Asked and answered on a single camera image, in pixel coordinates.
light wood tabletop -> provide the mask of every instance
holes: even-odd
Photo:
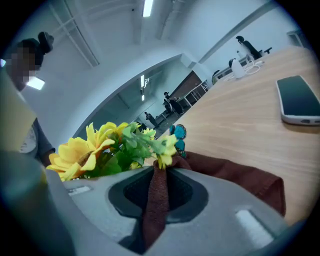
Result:
[[[290,47],[261,60],[265,64],[253,75],[219,80],[176,124],[186,128],[187,151],[282,177],[285,220],[291,225],[310,214],[319,196],[320,127],[282,122],[276,80],[301,75],[320,98],[320,76],[304,48]]]

black phone screen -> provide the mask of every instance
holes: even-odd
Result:
[[[320,116],[320,103],[300,75],[277,81],[283,112],[289,116]]]

flower bouquet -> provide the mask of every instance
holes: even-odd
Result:
[[[70,138],[49,156],[47,169],[56,171],[62,181],[89,179],[114,175],[140,168],[145,159],[155,158],[165,169],[176,153],[176,136],[167,135],[155,140],[156,131],[140,125],[122,123],[118,127],[107,122],[99,130],[93,123],[86,127],[87,139]]]

white wall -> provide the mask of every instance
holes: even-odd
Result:
[[[143,102],[137,99],[127,108],[118,97],[114,97],[87,122],[87,125],[93,123],[93,127],[98,130],[106,122],[113,122],[118,126],[123,122],[131,123],[139,117],[148,127],[153,128],[154,126],[146,120],[144,111],[156,100],[154,97],[149,97]],[[83,127],[76,136],[87,139],[86,127]]]
[[[166,108],[163,105],[165,99],[164,93],[169,92],[169,94],[171,94],[191,71],[192,70],[185,67],[179,59],[168,63],[164,68],[162,79],[158,81],[154,89],[156,101],[153,102],[146,111],[153,115],[154,118],[165,111]]]
[[[298,28],[294,20],[281,7],[277,7],[252,22],[237,35],[243,36],[257,51],[272,47],[270,52],[275,53],[294,45],[287,32]],[[238,58],[237,50],[244,53],[234,37],[205,61],[204,65],[212,72],[222,70],[228,66],[230,59]]]
[[[199,61],[227,32],[266,0],[197,0],[180,16],[173,41]]]
[[[192,70],[183,65],[179,59],[166,65],[163,79],[155,88],[154,92],[155,97],[161,100],[161,104],[164,102],[164,92],[171,94],[191,71]]]
[[[146,70],[166,61],[179,58],[181,51],[169,42],[154,42],[131,48],[131,51],[115,52],[107,64],[75,77],[59,99],[54,118],[44,122],[52,125],[48,135],[56,146],[65,143],[77,130],[90,120],[98,106],[111,99],[122,86],[131,84]]]

brown napkin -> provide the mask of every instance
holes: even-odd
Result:
[[[174,156],[171,167],[192,170],[238,184],[282,216],[286,214],[285,188],[282,178],[226,159],[193,152],[187,152],[186,155],[186,159]],[[169,212],[167,173],[159,169],[157,161],[154,161],[153,166],[154,174],[150,181],[148,202],[142,220],[143,239],[147,249],[165,229],[166,215]]]

